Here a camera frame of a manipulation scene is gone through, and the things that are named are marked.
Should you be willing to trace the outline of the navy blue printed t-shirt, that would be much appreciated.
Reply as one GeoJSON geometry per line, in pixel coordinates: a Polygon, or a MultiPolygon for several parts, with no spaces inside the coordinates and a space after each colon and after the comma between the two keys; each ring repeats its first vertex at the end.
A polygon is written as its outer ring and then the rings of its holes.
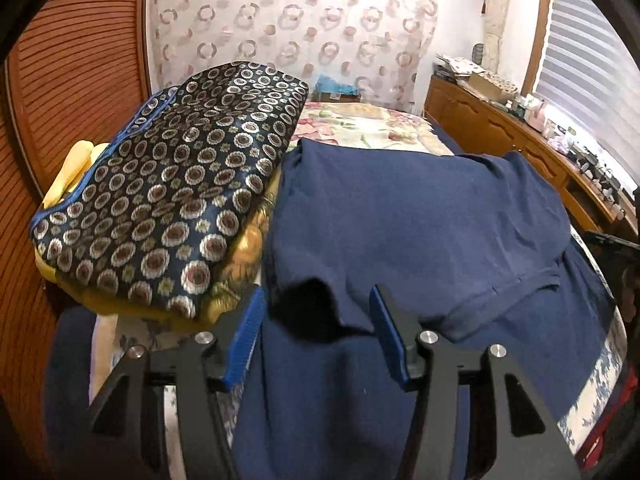
{"type": "Polygon", "coordinates": [[[597,412],[614,307],[558,192],[521,155],[435,156],[301,140],[264,253],[269,312],[234,430],[245,479],[389,479],[414,405],[369,313],[375,285],[456,344],[502,344],[572,450],[597,412]]]}

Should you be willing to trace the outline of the gold patterned folded cloth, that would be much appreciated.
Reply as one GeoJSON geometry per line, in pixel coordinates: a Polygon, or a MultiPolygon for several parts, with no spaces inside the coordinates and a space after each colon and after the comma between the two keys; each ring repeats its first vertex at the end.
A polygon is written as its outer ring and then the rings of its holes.
{"type": "Polygon", "coordinates": [[[280,172],[273,175],[264,195],[259,197],[250,218],[245,222],[243,232],[234,242],[224,261],[217,264],[213,273],[213,286],[206,292],[201,314],[194,320],[183,318],[177,313],[163,312],[143,307],[141,304],[130,304],[106,292],[82,287],[71,278],[55,271],[40,255],[35,255],[36,267],[46,281],[55,284],[78,304],[96,314],[118,314],[152,320],[176,332],[193,332],[198,328],[212,326],[222,314],[234,310],[240,304],[242,293],[257,278],[273,208],[277,201],[280,177],[280,172]]]}

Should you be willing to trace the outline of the blue floral white quilt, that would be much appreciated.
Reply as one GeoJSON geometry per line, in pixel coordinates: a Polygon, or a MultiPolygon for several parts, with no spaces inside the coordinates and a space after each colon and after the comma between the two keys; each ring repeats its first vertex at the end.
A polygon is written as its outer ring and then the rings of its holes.
{"type": "MultiPolygon", "coordinates": [[[[610,289],[579,235],[560,274],[558,287],[526,297],[465,345],[506,348],[577,452],[623,373],[627,341],[610,289]]],[[[245,479],[392,478],[413,405],[371,336],[314,342],[276,318],[262,326],[245,382],[220,398],[245,479]]]]}

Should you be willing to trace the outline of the dark circle-patterned folded cloth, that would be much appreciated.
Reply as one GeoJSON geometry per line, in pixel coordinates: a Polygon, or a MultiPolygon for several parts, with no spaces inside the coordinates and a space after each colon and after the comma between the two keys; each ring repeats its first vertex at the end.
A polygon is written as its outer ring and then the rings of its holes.
{"type": "Polygon", "coordinates": [[[80,286],[198,318],[308,92],[305,81],[247,61],[157,92],[76,188],[35,214],[36,253],[80,286]]]}

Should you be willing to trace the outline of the zebra window blind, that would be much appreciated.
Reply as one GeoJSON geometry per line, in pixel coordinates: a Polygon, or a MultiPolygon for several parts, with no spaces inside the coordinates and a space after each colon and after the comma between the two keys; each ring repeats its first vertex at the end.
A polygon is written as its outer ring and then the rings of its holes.
{"type": "Polygon", "coordinates": [[[534,91],[639,179],[639,69],[592,0],[550,0],[534,91]]]}

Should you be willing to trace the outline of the pink floral cream blanket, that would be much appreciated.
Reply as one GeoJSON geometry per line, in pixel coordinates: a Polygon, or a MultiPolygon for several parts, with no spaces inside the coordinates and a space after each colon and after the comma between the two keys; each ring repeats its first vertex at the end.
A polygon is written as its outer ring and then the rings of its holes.
{"type": "Polygon", "coordinates": [[[364,103],[307,103],[288,151],[293,151],[301,140],[342,148],[412,151],[436,156],[454,154],[436,136],[428,120],[364,103]]]}

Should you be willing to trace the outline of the wooden sideboard cabinet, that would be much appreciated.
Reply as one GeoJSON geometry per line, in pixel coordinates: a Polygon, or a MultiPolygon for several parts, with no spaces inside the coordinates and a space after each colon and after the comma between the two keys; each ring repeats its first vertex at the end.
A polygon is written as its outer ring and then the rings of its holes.
{"type": "Polygon", "coordinates": [[[636,216],[616,211],[572,162],[528,125],[437,76],[431,76],[424,113],[467,153],[496,156],[510,151],[521,153],[559,192],[578,231],[600,231],[638,240],[636,216]]]}

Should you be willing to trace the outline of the cardboard box on sideboard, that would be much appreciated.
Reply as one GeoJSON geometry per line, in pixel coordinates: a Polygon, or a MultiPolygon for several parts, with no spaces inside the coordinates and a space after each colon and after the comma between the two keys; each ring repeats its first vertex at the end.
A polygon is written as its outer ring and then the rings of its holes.
{"type": "Polygon", "coordinates": [[[506,104],[518,93],[518,87],[511,81],[491,72],[478,72],[469,76],[468,84],[488,101],[506,104]]]}

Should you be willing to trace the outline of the blue item on box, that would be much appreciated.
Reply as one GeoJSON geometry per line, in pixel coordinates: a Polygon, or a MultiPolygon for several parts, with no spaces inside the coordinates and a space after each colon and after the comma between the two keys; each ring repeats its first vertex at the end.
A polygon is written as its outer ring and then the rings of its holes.
{"type": "Polygon", "coordinates": [[[359,102],[360,91],[351,84],[342,84],[321,75],[314,86],[314,100],[318,102],[359,102]]]}

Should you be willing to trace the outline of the yellow plush toy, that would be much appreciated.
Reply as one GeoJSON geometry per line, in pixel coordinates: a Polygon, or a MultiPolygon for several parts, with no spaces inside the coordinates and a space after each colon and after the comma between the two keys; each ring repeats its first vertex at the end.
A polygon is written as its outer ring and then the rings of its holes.
{"type": "Polygon", "coordinates": [[[86,140],[76,142],[68,151],[60,171],[44,194],[41,206],[49,208],[62,200],[66,192],[78,185],[79,180],[107,147],[107,143],[93,144],[86,140]]]}

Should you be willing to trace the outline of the sheer circle-patterned curtain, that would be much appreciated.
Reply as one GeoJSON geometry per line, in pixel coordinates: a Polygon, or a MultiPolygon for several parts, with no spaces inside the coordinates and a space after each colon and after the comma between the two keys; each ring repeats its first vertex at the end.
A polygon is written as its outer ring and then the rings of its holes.
{"type": "Polygon", "coordinates": [[[408,112],[437,23],[436,0],[146,0],[153,86],[232,61],[269,64],[315,86],[355,88],[408,112]]]}

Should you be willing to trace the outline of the beige side curtain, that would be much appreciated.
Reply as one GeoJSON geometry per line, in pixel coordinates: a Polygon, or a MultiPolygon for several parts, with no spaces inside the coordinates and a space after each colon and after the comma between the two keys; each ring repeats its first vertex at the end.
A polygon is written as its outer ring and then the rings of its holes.
{"type": "Polygon", "coordinates": [[[485,0],[483,66],[498,72],[500,46],[510,0],[485,0]]]}

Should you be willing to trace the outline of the brown louvered wardrobe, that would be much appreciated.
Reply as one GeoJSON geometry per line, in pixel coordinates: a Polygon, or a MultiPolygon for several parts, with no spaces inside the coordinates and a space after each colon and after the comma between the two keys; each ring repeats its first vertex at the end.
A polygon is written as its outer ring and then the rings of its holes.
{"type": "Polygon", "coordinates": [[[1,456],[49,469],[42,396],[58,312],[27,227],[79,140],[150,93],[144,0],[1,0],[1,456]]]}

